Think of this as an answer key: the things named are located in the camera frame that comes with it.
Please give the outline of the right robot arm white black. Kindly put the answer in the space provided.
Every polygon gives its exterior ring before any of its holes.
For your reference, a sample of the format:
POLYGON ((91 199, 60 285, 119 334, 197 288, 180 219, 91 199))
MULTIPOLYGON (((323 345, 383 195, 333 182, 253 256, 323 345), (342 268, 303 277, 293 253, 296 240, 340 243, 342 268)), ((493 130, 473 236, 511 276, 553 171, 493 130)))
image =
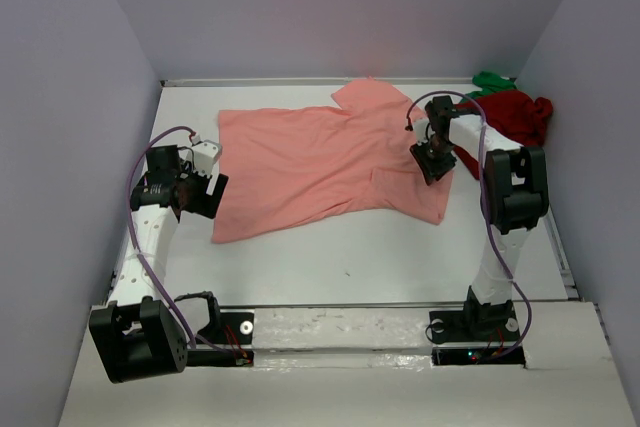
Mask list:
POLYGON ((454 169, 455 150, 475 159, 486 244, 462 308, 432 312, 426 335, 435 345, 499 339, 519 345, 529 328, 516 318, 513 298, 524 293, 515 271, 525 241, 549 209, 545 153, 491 127, 478 101, 455 105, 455 95, 421 96, 425 119, 407 120, 415 136, 410 152, 428 185, 454 169))

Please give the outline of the green t shirt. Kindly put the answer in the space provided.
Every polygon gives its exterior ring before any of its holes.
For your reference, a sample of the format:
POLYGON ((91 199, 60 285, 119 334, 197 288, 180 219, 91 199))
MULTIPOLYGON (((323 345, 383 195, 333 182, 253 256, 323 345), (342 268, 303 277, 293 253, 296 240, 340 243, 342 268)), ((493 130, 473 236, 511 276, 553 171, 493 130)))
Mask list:
POLYGON ((468 96, 472 98, 481 98, 494 93, 517 89, 513 79, 490 71, 481 71, 474 75, 471 83, 475 89, 469 92, 468 96))

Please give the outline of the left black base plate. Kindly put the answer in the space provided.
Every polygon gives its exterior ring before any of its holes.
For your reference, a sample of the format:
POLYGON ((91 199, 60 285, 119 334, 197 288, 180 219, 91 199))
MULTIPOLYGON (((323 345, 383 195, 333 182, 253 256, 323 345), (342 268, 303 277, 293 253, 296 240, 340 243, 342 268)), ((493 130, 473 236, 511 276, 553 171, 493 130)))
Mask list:
POLYGON ((252 367, 254 331, 253 311, 223 309, 217 325, 204 327, 197 333, 197 349, 188 353, 187 366, 252 367))

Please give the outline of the red t shirt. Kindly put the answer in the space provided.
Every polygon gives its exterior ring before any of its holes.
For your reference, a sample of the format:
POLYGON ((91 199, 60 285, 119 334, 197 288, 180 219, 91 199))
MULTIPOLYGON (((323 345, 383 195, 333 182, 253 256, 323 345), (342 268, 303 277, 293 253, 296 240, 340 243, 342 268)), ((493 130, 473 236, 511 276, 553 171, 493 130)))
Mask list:
POLYGON ((488 124, 502 135, 524 146, 542 147, 553 114, 553 104, 544 97, 532 99, 519 90, 506 90, 477 99, 488 124))

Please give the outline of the aluminium rail front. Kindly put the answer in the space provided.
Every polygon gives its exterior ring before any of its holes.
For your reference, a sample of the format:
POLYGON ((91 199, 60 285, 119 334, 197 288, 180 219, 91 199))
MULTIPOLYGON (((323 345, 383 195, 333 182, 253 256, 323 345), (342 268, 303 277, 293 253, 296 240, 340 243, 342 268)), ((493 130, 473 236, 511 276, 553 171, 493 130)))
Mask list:
POLYGON ((464 301, 443 301, 443 302, 382 302, 382 303, 307 303, 307 304, 223 304, 221 309, 231 310, 248 310, 248 309, 266 309, 266 308, 429 308, 429 309, 445 309, 460 308, 464 301))

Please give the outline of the pink t shirt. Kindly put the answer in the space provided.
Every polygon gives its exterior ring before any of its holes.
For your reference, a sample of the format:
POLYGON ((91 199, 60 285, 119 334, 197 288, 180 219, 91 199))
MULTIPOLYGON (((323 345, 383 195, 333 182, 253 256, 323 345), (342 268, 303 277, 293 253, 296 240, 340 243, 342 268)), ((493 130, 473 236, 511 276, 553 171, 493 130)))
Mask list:
POLYGON ((220 170, 229 181, 213 242, 371 209, 442 222, 453 176, 426 184, 405 129, 410 98, 389 83, 358 79, 332 99, 333 106, 219 113, 220 170))

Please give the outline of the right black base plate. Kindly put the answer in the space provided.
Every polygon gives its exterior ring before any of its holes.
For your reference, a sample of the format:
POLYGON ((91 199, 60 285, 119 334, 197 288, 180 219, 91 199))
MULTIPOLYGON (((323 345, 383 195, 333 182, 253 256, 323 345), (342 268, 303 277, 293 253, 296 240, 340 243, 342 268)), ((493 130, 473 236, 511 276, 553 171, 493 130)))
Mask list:
POLYGON ((425 337, 432 346, 431 361, 436 367, 526 364, 522 347, 506 353, 520 338, 514 311, 506 320, 476 331, 463 324, 461 311, 432 311, 425 337))

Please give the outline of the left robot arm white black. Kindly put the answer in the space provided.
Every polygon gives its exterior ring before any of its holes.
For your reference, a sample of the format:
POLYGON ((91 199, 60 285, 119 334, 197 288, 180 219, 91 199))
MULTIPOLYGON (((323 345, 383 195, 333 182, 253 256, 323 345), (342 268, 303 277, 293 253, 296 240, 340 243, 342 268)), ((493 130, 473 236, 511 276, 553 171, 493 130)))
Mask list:
POLYGON ((109 380, 124 383, 182 372, 199 334, 222 327, 210 291, 171 296, 164 286, 171 240, 184 213, 214 219, 228 178, 215 174, 222 153, 205 140, 149 148, 146 170, 128 201, 126 243, 111 293, 89 318, 109 380))

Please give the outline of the aluminium rail back edge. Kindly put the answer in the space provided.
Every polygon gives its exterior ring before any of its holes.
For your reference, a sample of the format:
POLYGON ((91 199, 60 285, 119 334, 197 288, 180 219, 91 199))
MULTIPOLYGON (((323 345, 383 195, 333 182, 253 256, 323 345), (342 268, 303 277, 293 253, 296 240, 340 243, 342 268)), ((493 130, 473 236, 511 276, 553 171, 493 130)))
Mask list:
MULTIPOLYGON (((275 78, 210 78, 210 79, 164 79, 162 87, 261 87, 261 86, 328 86, 347 84, 356 77, 275 77, 275 78)), ((471 77, 375 77, 392 84, 401 85, 466 85, 471 77)))

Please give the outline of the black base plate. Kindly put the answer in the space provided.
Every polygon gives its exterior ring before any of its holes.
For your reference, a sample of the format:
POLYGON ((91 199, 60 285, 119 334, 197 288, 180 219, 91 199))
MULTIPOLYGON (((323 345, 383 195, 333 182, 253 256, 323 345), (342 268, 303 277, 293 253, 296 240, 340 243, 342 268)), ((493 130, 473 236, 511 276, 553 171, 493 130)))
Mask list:
POLYGON ((506 353, 520 338, 514 311, 506 320, 476 331, 463 324, 461 311, 432 311, 425 337, 432 346, 431 361, 436 367, 526 364, 522 347, 506 353))
POLYGON ((254 331, 253 311, 223 309, 217 325, 204 327, 197 333, 197 349, 188 353, 187 366, 252 367, 254 331))

